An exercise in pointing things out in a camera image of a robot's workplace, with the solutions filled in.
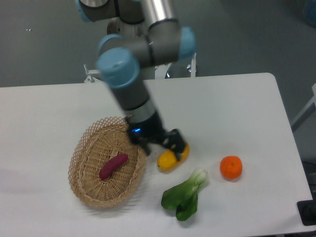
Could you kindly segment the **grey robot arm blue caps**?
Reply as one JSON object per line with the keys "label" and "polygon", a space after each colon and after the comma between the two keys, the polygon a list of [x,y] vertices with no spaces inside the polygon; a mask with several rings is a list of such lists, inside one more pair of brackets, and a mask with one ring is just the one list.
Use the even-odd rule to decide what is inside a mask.
{"label": "grey robot arm blue caps", "polygon": [[145,32],[136,37],[123,32],[104,37],[96,67],[124,112],[130,141],[147,154],[149,143],[158,144],[180,161],[187,145],[179,130],[163,128],[141,71],[192,57],[196,52],[193,30],[180,26],[170,0],[78,0],[76,6],[87,22],[116,17],[129,26],[145,24]]}

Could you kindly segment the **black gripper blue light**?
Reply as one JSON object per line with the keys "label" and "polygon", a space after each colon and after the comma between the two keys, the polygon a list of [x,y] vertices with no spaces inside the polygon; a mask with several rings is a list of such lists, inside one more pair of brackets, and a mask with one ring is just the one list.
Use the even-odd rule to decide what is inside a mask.
{"label": "black gripper blue light", "polygon": [[177,160],[185,150],[186,143],[178,129],[165,131],[158,112],[153,113],[148,119],[141,122],[132,122],[131,117],[125,117],[128,124],[127,135],[133,144],[145,151],[146,155],[151,154],[148,143],[160,144],[172,151]]}

